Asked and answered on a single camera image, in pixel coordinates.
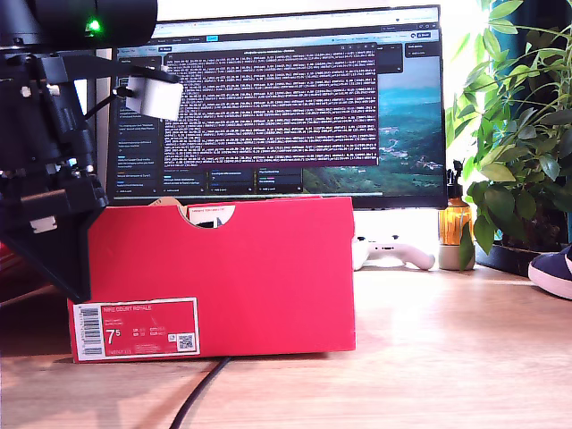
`desk surface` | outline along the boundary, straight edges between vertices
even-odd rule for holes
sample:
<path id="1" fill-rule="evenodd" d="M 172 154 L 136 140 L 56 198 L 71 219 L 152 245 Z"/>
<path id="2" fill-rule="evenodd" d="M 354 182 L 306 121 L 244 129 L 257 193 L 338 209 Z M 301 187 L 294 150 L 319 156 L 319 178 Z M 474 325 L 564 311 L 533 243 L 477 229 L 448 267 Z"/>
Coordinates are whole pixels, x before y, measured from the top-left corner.
<path id="1" fill-rule="evenodd" d="M 183 427 L 572 426 L 572 302 L 482 267 L 355 280 L 356 351 L 234 360 Z M 215 364 L 74 365 L 59 297 L 0 309 L 0 326 L 5 429 L 166 428 Z"/>

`black cable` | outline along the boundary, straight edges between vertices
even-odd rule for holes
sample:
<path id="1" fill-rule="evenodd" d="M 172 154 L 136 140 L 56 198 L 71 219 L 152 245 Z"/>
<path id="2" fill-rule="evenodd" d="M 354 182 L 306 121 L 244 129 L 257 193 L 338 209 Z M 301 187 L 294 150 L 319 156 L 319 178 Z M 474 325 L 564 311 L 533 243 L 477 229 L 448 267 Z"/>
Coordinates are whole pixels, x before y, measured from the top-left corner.
<path id="1" fill-rule="evenodd" d="M 134 92 L 131 91 L 130 89 L 127 89 L 127 87 L 114 88 L 114 90 L 108 97 L 104 98 L 99 103 L 94 105 L 91 109 L 89 109 L 89 112 L 83 115 L 83 119 L 85 120 L 89 119 L 91 116 L 93 116 L 101 109 L 103 109 L 106 105 L 114 101 L 114 99 L 117 97 L 134 97 L 134 95 L 135 95 Z"/>
<path id="2" fill-rule="evenodd" d="M 216 375 L 218 373 L 221 372 L 221 370 L 226 366 L 226 364 L 228 364 L 231 361 L 230 357 L 225 357 L 223 360 L 221 360 L 217 366 L 214 367 L 214 369 L 208 373 L 206 375 L 205 378 L 203 378 L 201 380 L 201 382 L 197 385 L 197 387 L 195 388 L 195 390 L 189 395 L 189 397 L 187 398 L 187 400 L 185 400 L 185 403 L 182 404 L 181 409 L 179 410 L 179 412 L 177 413 L 177 416 L 175 416 L 175 418 L 173 419 L 171 426 L 169 426 L 169 429 L 179 429 L 181 427 L 182 424 L 182 420 L 183 418 L 185 418 L 185 416 L 187 415 L 187 413 L 189 412 L 190 408 L 192 407 L 193 403 L 195 402 L 195 400 L 197 400 L 198 396 L 201 394 L 201 392 L 205 389 L 205 387 L 211 382 L 211 380 L 213 380 L 213 378 L 216 377 Z"/>
<path id="3" fill-rule="evenodd" d="M 97 103 L 95 106 L 93 106 L 91 109 L 89 109 L 89 112 L 87 112 L 86 114 L 83 115 L 83 119 L 85 119 L 85 120 L 89 119 L 91 116 L 93 116 L 98 111 L 103 109 L 106 105 L 111 103 L 114 100 L 114 98 L 116 98 L 116 97 L 117 96 L 112 93 L 108 97 L 104 98 L 99 103 Z"/>

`size number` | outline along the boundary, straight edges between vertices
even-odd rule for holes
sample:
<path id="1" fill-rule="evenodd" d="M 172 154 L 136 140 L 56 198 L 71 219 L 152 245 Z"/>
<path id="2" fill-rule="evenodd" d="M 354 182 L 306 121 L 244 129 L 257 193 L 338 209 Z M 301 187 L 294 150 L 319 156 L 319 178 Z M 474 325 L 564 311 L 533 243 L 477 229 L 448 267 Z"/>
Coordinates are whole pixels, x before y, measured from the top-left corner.
<path id="1" fill-rule="evenodd" d="M 113 344 L 114 336 L 115 337 L 122 336 L 122 332 L 119 329 L 106 329 L 105 333 L 109 335 L 109 337 L 107 338 L 107 344 Z"/>

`plant pot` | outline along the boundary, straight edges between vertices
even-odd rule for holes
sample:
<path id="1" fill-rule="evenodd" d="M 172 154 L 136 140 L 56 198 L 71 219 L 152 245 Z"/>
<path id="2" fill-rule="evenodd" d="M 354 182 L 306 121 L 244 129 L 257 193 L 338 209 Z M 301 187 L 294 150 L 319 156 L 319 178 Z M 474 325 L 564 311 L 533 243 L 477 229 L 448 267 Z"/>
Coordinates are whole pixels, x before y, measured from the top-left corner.
<path id="1" fill-rule="evenodd" d="M 475 244 L 475 259 L 479 265 L 523 277 L 528 277 L 528 264 L 539 255 L 532 250 L 507 248 L 497 244 L 492 245 L 491 252 L 487 255 L 478 243 Z"/>

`landscape wallpaper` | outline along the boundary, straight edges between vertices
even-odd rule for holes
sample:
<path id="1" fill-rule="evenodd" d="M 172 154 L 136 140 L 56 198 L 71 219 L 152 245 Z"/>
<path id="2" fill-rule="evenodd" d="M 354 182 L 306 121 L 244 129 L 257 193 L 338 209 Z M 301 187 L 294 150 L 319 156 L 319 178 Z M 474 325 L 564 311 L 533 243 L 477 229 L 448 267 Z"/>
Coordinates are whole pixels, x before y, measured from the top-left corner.
<path id="1" fill-rule="evenodd" d="M 440 69 L 437 57 L 405 59 L 403 73 L 378 75 L 379 165 L 304 169 L 304 191 L 442 195 Z"/>

